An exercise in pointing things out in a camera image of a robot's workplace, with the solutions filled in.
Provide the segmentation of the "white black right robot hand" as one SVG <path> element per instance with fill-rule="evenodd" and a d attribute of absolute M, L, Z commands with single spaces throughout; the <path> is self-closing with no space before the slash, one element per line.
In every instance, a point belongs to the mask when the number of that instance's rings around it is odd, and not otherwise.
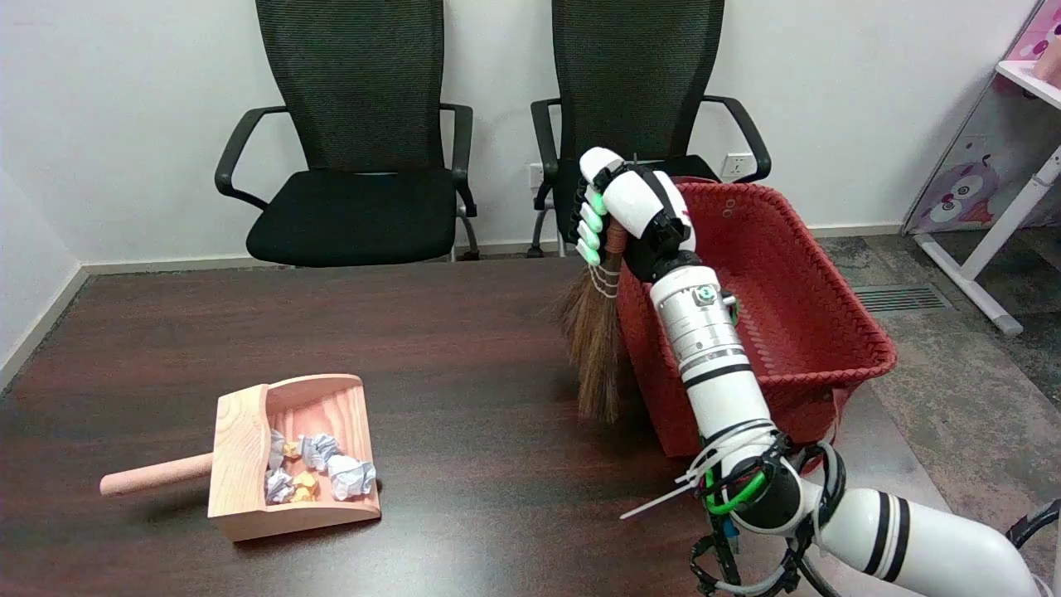
<path fill-rule="evenodd" d="M 579 159 L 571 230 L 591 267 L 618 254 L 641 283 L 696 264 L 696 235 L 685 197 L 668 175 L 627 162 L 610 148 L 589 148 Z"/>

